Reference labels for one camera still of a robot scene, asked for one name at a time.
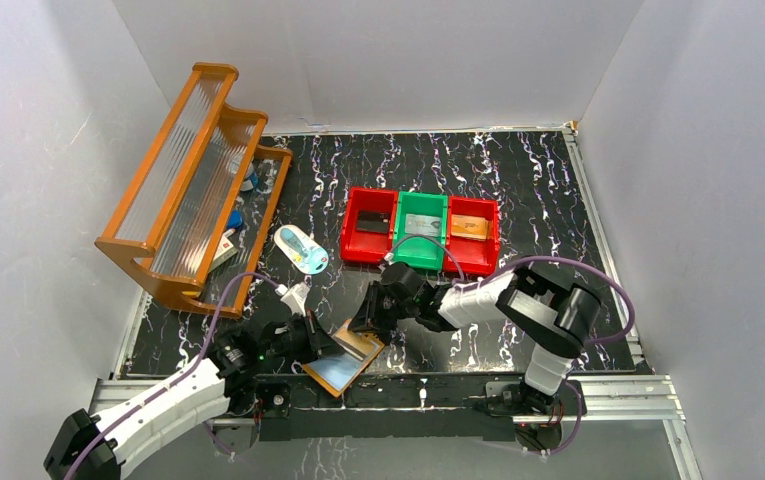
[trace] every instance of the white wall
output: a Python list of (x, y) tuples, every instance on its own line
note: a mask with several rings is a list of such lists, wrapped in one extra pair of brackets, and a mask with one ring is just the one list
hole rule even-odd
[(0, 479), (113, 365), (138, 290), (93, 240), (167, 111), (110, 1), (0, 0)]
[(765, 478), (765, 2), (646, 1), (580, 131), (705, 477)]
[(578, 119), (640, 0), (114, 0), (164, 95), (231, 63), (269, 132)]

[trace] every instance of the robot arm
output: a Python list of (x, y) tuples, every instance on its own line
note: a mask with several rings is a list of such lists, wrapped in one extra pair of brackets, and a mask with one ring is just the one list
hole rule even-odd
[(573, 361), (584, 351), (599, 310), (597, 296), (549, 265), (519, 267), (473, 283), (432, 286), (397, 262), (368, 286), (349, 328), (390, 341), (397, 321), (404, 318), (436, 332), (510, 320), (536, 346), (524, 381), (509, 393), (511, 398), (501, 400), (508, 407), (547, 413)]
[[(126, 478), (146, 458), (197, 424), (243, 407), (235, 404), (248, 401), (254, 377), (267, 357), (309, 362), (343, 353), (314, 314), (305, 310), (307, 294), (304, 284), (289, 289), (282, 302), (293, 315), (286, 322), (268, 324), (259, 340), (242, 326), (231, 328), (215, 339), (201, 362), (191, 362), (131, 400), (93, 416), (84, 409), (70, 415), (44, 459), (44, 469), (53, 479), (65, 478), (80, 452), (100, 432), (120, 422), (71, 478)], [(138, 405), (141, 408), (132, 413)]]

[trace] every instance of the green bin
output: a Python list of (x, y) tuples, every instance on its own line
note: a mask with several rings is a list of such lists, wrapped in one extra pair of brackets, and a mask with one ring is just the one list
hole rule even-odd
[[(395, 245), (406, 233), (406, 221), (408, 215), (427, 215), (438, 217), (441, 223), (440, 231), (435, 238), (441, 245), (447, 239), (447, 197), (445, 195), (431, 195), (427, 193), (400, 192), (397, 199), (397, 223), (394, 227)], [(434, 243), (423, 238), (406, 240), (394, 252), (394, 260), (406, 262), (412, 268), (424, 268), (426, 270), (441, 270), (444, 261), (444, 251)]]

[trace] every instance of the blue lid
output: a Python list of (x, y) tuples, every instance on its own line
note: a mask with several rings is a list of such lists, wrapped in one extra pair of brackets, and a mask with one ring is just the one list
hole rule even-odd
[(230, 228), (239, 229), (244, 225), (244, 220), (241, 218), (241, 212), (232, 210), (229, 214), (229, 221), (226, 222), (226, 230)]

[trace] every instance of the table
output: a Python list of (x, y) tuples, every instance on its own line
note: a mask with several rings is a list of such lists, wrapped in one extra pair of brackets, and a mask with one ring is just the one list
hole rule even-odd
[[(347, 195), (354, 186), (495, 199), (501, 215), (501, 265), (517, 256), (553, 254), (602, 269), (606, 252), (600, 250), (594, 230), (597, 222), (586, 208), (566, 134), (554, 129), (264, 138), (264, 145), (294, 152), (270, 234), (281, 225), (297, 225), (330, 252), (331, 260), (324, 272), (304, 276), (268, 241), (258, 271), (289, 286), (308, 283), (311, 292), (306, 306), (330, 332), (352, 317), (365, 286), (379, 275), (371, 265), (344, 265), (338, 255)], [(262, 177), (258, 190), (239, 195), (236, 207), (249, 224), (248, 230), (236, 234), (242, 246), (255, 236), (256, 214), (260, 217), (268, 180), (275, 175), (272, 163), (260, 163), (257, 168)], [(215, 272), (215, 280), (207, 286), (212, 301), (216, 303), (222, 284), (244, 265), (242, 252)], [(437, 280), (439, 274), (429, 273), (429, 278)], [(620, 316), (608, 288), (583, 279), (604, 299), (595, 335), (619, 331)], [(271, 289), (254, 285), (246, 312), (255, 327), (285, 318), (287, 309)], [(136, 336), (129, 342), (131, 351), (124, 352), (117, 374), (120, 378), (172, 374), (199, 351), (206, 325), (202, 315), (171, 311), (145, 298)], [(368, 373), (520, 372), (528, 364), (533, 345), (511, 323), (474, 324), (452, 334), (429, 332), (413, 320), (400, 326)], [(627, 343), (618, 342), (589, 347), (579, 369), (633, 371), (636, 365)], [(299, 371), (298, 364), (283, 363), (274, 373)]]

